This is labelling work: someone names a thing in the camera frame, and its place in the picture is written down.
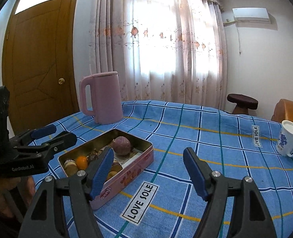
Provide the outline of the person's left hand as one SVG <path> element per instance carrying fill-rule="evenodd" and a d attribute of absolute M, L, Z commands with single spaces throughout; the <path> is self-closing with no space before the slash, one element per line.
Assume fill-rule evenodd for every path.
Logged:
<path fill-rule="evenodd" d="M 6 192 L 19 186 L 20 195 L 24 201 L 24 204 L 28 207 L 34 194 L 36 192 L 35 181 L 32 176 L 28 177 L 16 177 L 9 179 L 0 179 L 0 213 L 6 217 L 14 217 L 13 210 L 10 208 L 10 204 L 5 198 Z"/>

